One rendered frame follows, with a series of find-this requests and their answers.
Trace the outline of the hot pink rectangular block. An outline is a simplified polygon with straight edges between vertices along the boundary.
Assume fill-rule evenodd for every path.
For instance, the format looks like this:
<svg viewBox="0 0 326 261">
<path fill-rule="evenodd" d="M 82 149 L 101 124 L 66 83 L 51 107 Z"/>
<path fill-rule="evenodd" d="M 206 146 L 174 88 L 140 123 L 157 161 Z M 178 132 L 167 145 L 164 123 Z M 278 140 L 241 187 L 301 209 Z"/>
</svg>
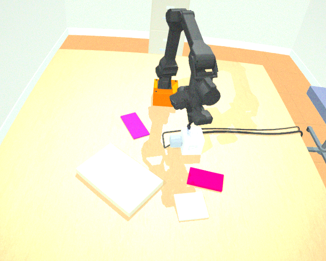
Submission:
<svg viewBox="0 0 326 261">
<path fill-rule="evenodd" d="M 222 192 L 223 179 L 223 174 L 190 167 L 187 184 Z"/>
</svg>

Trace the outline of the magenta flat slab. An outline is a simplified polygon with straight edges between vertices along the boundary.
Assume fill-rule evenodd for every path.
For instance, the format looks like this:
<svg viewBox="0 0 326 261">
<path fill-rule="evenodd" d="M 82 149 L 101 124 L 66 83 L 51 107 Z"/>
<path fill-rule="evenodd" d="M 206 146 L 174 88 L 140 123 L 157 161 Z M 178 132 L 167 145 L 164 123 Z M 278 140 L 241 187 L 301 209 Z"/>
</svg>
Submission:
<svg viewBox="0 0 326 261">
<path fill-rule="evenodd" d="M 123 120 L 133 139 L 150 134 L 135 112 L 123 115 L 121 116 L 121 119 Z"/>
</svg>

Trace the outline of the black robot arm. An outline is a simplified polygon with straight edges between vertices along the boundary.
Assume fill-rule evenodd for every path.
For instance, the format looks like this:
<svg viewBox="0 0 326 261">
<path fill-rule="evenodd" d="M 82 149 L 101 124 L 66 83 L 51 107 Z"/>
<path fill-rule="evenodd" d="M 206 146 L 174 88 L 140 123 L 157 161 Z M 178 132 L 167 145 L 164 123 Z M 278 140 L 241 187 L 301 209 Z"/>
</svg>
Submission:
<svg viewBox="0 0 326 261">
<path fill-rule="evenodd" d="M 172 76 L 176 76 L 179 69 L 176 63 L 177 48 L 181 32 L 184 31 L 190 49 L 188 62 L 191 74 L 188 86 L 196 91 L 205 105 L 216 104 L 221 97 L 217 86 L 213 83 L 213 78 L 218 77 L 216 57 L 211 47 L 203 41 L 195 13 L 186 8 L 169 9 L 166 12 L 166 21 L 169 33 L 165 54 L 155 68 L 155 73 L 159 78 L 158 89 L 172 89 Z M 206 71 L 208 69 L 212 71 Z M 171 94 L 169 98 L 175 110 L 182 110 L 192 104 L 192 98 L 186 87 L 183 91 Z"/>
</svg>

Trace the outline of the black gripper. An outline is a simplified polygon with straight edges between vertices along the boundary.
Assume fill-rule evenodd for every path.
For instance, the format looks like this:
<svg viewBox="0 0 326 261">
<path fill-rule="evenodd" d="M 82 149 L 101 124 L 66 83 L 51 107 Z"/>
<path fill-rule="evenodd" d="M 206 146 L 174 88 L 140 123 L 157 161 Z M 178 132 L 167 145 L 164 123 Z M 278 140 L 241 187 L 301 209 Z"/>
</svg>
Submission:
<svg viewBox="0 0 326 261">
<path fill-rule="evenodd" d="M 210 112 L 207 109 L 205 110 L 202 106 L 205 104 L 202 102 L 196 91 L 190 89 L 189 86 L 180 86 L 177 89 L 177 92 L 183 91 L 184 87 L 187 88 L 187 92 L 189 92 L 192 98 L 192 104 L 189 104 L 189 106 L 186 107 L 189 123 L 194 123 L 196 126 L 211 124 L 213 117 Z"/>
</svg>

